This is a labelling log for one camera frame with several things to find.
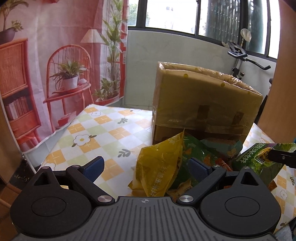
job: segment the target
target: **black window frame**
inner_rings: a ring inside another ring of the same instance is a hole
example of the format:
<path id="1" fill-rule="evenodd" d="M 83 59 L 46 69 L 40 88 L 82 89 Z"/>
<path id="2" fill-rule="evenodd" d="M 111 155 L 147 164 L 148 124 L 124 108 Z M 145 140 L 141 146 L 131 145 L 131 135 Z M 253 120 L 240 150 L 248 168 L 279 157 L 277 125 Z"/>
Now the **black window frame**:
<path id="1" fill-rule="evenodd" d="M 217 44 L 220 46 L 222 45 L 222 42 L 216 39 L 212 39 L 206 36 L 199 35 L 199 26 L 200 26 L 200 11 L 201 11 L 201 1 L 202 0 L 196 0 L 197 2 L 197 14 L 196 14 L 196 25 L 195 25 L 195 34 L 189 34 L 185 32 L 175 31 L 175 30 L 169 30 L 169 29 L 163 29 L 163 28 L 151 28 L 146 27 L 146 14 L 147 14 L 147 3 L 148 0 L 139 0 L 138 3 L 138 12 L 137 12 L 137 21 L 136 26 L 128 26 L 128 30 L 140 30 L 140 31 L 153 31 L 153 32 L 160 32 L 160 33 L 168 33 L 168 34 L 177 34 L 181 36 L 186 36 L 190 38 L 200 39 L 204 40 L 213 44 Z M 265 45 L 265 53 L 257 53 L 253 51 L 246 50 L 248 55 L 260 57 L 263 59 L 267 59 L 273 62 L 276 62 L 276 58 L 269 57 L 269 46 L 270 46 L 270 33 L 271 33 L 271 17 L 270 17 L 270 0 L 267 1 L 267 36 L 266 36 L 266 45 Z M 247 0 L 241 0 L 240 1 L 240 19 L 239 19 L 239 32 L 243 28 L 247 28 L 248 25 L 248 3 Z M 242 40 L 241 35 L 238 36 L 238 43 L 240 43 Z"/>

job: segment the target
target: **floral tablecloth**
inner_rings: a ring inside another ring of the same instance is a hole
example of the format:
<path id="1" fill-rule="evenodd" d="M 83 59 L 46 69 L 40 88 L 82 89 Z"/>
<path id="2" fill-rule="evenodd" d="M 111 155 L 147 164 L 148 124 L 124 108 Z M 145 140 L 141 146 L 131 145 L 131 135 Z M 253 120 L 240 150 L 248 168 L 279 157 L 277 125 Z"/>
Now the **floral tablecloth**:
<path id="1" fill-rule="evenodd" d="M 151 126 L 152 111 L 91 104 L 68 126 L 41 166 L 65 170 L 74 164 L 83 166 L 102 156 L 105 169 L 94 183 L 115 199 L 129 196 L 132 167 L 141 148 L 151 145 Z M 242 151 L 257 142 L 273 141 L 253 124 Z M 296 169 L 284 166 L 274 179 L 277 188 L 272 194 L 282 211 L 277 228 L 296 216 L 295 176 Z"/>

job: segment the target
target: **plastic-wrapped cardboard box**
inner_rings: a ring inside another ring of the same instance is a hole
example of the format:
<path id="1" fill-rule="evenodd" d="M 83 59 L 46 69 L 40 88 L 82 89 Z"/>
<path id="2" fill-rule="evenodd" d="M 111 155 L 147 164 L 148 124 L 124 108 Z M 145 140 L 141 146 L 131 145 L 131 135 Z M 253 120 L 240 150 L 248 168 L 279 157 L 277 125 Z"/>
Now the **plastic-wrapped cardboard box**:
<path id="1" fill-rule="evenodd" d="M 246 139 L 262 95 L 231 75 L 158 62 L 153 97 L 153 144 L 186 129 L 197 139 Z"/>

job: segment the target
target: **pink curtain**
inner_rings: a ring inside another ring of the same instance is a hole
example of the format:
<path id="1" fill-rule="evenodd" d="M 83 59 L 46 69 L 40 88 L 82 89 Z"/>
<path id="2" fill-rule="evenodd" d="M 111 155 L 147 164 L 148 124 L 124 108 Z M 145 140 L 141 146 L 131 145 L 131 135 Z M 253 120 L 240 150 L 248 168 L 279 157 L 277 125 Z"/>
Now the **pink curtain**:
<path id="1" fill-rule="evenodd" d="M 8 0 L 0 92 L 23 152 L 87 105 L 123 97 L 128 0 Z"/>

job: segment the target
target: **potted plant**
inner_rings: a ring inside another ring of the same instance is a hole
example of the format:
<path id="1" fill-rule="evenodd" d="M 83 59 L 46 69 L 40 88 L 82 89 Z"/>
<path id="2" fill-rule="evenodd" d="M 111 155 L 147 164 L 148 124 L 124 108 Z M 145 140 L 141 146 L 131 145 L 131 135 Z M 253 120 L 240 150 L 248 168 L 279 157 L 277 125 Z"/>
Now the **potted plant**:
<path id="1" fill-rule="evenodd" d="M 11 10 L 13 10 L 18 5 L 25 5 L 29 7 L 29 4 L 23 0 L 7 0 L 0 7 L 0 15 L 3 15 L 3 31 L 0 32 L 0 44 L 4 44 L 13 40 L 15 33 L 23 29 L 20 21 L 11 21 L 12 26 L 6 29 L 7 17 Z"/>
<path id="2" fill-rule="evenodd" d="M 99 105 L 105 105 L 112 103 L 119 99 L 119 78 L 120 69 L 116 64 L 116 61 L 120 55 L 119 44 L 122 42 L 121 35 L 121 25 L 122 25 L 122 0 L 112 0 L 111 4 L 111 21 L 107 22 L 103 20 L 107 26 L 107 37 L 100 34 L 101 38 L 107 45 L 109 50 L 109 56 L 107 57 L 108 72 L 110 80 L 103 78 L 101 80 L 101 89 L 95 90 L 94 95 L 97 96 L 96 102 Z"/>
<path id="3" fill-rule="evenodd" d="M 54 78 L 56 90 L 71 90 L 77 87 L 78 75 L 87 68 L 78 61 L 68 60 L 66 63 L 59 64 L 59 72 L 50 76 Z"/>

